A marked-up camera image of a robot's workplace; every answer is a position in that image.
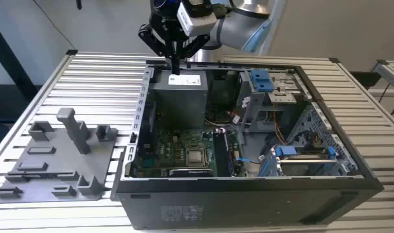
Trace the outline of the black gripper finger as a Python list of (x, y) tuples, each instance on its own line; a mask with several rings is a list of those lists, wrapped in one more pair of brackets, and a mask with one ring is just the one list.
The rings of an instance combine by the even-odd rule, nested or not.
[(164, 56), (170, 63), (170, 72), (176, 74), (176, 57), (172, 41), (168, 40), (164, 43), (154, 37), (149, 24), (140, 25), (137, 36), (154, 52), (157, 56)]
[(209, 35), (198, 35), (186, 45), (184, 45), (185, 40), (176, 41), (176, 74), (180, 74), (180, 60), (190, 58), (208, 40)]

